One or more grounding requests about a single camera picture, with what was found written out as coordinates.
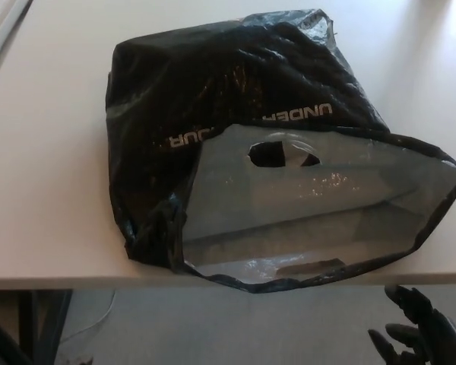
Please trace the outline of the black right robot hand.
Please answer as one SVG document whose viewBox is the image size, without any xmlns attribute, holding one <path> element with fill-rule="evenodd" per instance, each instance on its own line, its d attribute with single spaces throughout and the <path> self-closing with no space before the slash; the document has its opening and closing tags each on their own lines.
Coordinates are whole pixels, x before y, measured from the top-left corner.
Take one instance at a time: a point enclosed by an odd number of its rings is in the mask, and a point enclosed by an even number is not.
<svg viewBox="0 0 456 365">
<path fill-rule="evenodd" d="M 388 285 L 385 294 L 412 325 L 388 323 L 387 334 L 412 351 L 396 352 L 387 338 L 368 330 L 375 349 L 386 364 L 456 364 L 456 326 L 415 287 Z"/>
</svg>

